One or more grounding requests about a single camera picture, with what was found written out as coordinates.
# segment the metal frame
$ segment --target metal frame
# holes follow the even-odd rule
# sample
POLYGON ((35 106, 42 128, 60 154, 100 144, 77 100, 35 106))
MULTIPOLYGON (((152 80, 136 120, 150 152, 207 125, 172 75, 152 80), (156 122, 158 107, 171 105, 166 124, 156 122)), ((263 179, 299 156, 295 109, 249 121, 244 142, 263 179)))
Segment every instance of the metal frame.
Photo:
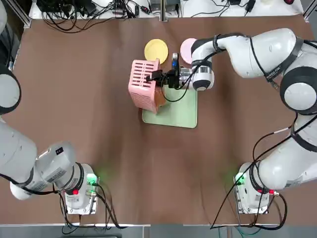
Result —
POLYGON ((167 22, 166 17, 166 0, 160 0, 160 18, 159 21, 167 22))
POLYGON ((315 8, 317 7, 317 0, 312 0, 312 2, 309 4, 307 9, 304 11, 304 20, 308 22, 308 18, 310 15, 314 12, 315 8))
POLYGON ((20 20, 24 23, 24 28, 31 27, 32 19, 25 13, 22 7, 18 4, 16 0, 5 0, 6 3, 11 7, 11 9, 15 12, 15 14, 20 18, 20 20))

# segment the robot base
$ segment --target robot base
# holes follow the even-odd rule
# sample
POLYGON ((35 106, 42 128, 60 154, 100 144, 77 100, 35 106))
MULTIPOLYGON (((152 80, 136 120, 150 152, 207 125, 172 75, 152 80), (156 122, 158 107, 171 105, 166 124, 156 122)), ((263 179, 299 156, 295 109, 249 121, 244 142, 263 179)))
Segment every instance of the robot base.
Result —
POLYGON ((97 205, 98 205, 98 198, 91 197, 89 204, 83 209, 72 209, 71 207, 67 206, 67 213, 70 215, 78 214, 78 215, 90 215, 96 214, 97 212, 97 205))
MULTIPOLYGON (((250 164, 251 163, 244 163, 241 166, 239 173, 233 178, 234 182, 239 179, 250 164)), ((239 185, 235 186, 234 193, 239 214, 257 214, 258 210, 259 214, 263 214, 264 212, 267 213, 269 193, 262 195, 259 209, 261 191, 256 191, 253 188, 250 181, 249 171, 247 171, 239 180, 239 185)))
POLYGON ((78 190, 78 194, 69 195, 65 193, 67 213, 79 215, 96 214, 98 202, 96 193, 98 191, 98 187, 89 185, 88 177, 96 177, 95 183, 99 183, 99 179, 89 165, 81 165, 84 169, 84 180, 81 188, 78 190))

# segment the green indicator light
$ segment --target green indicator light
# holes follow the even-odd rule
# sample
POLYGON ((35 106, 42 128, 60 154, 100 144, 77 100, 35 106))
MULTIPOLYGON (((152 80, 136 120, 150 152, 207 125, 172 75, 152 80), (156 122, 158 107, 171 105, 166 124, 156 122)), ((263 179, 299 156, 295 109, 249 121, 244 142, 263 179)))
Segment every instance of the green indicator light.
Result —
POLYGON ((87 184, 94 184, 94 183, 97 183, 97 176, 94 175, 94 174, 87 174, 87 184))

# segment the yellow plate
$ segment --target yellow plate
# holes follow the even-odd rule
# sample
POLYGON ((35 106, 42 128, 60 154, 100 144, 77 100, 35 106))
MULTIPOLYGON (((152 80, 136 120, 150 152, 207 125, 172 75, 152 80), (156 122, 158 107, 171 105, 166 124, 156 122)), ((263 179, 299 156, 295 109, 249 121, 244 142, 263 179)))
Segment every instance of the yellow plate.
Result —
POLYGON ((162 64, 167 59, 167 55, 167 45, 160 39, 150 40, 144 48, 144 56, 150 61, 159 59, 160 64, 162 64))

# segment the black wire bundle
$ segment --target black wire bundle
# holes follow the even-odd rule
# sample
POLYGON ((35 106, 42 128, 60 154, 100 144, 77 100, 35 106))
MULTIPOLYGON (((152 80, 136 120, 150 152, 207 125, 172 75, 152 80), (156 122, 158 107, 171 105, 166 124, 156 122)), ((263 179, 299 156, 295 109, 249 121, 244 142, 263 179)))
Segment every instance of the black wire bundle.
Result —
MULTIPOLYGON (((39 1, 41 2, 41 4, 48 4, 45 0, 39 0, 39 1)), ((90 16, 90 18, 87 17, 87 19, 84 19, 82 17, 81 12, 76 7, 73 7, 72 11, 70 13, 66 14, 63 10, 63 5, 61 5, 59 12, 42 11, 42 19, 49 27, 51 27, 55 30, 58 30, 60 32, 71 33, 71 34, 79 33, 79 32, 88 30, 89 28, 91 28, 97 24, 107 22, 111 19, 135 18, 136 16, 134 15, 131 7, 128 5, 128 2, 126 2, 125 0, 113 0, 107 6, 101 6, 101 5, 92 1, 92 3, 95 6, 101 8, 101 9, 99 11, 97 11, 97 13, 93 13, 90 16), (100 19, 100 16, 109 10, 114 12, 115 17, 111 17, 111 18, 105 19, 103 21, 98 21, 96 23, 91 24, 93 20, 100 19), (121 10, 123 14, 120 16, 117 16, 117 15, 119 15, 119 10, 121 10), (82 18, 82 20, 87 21, 83 27, 80 27, 77 25, 78 16, 80 16, 82 18), (65 23, 69 20, 72 22, 72 25, 70 27, 67 27, 67 28, 61 27, 61 24, 65 23)))
MULTIPOLYGON (((217 4, 214 0, 211 0, 213 3, 214 3, 214 5, 216 5, 216 6, 222 6, 222 9, 220 9, 220 10, 218 10, 218 11, 214 11, 214 12, 199 12, 199 13, 196 13, 196 14, 194 14, 194 15, 192 15, 191 17, 194 17, 194 16, 197 16, 197 15, 200 15, 200 14, 216 14, 216 13, 219 13, 220 12, 220 14, 219 14, 219 16, 221 16, 225 11, 227 11, 229 8, 230 8, 230 2, 227 0, 227 2, 226 2, 226 4, 225 5, 220 5, 220 4, 217 4)), ((246 4, 244 4, 244 5, 237 5, 237 6, 239 6, 239 7, 245 7, 247 5, 247 3, 246 4)))

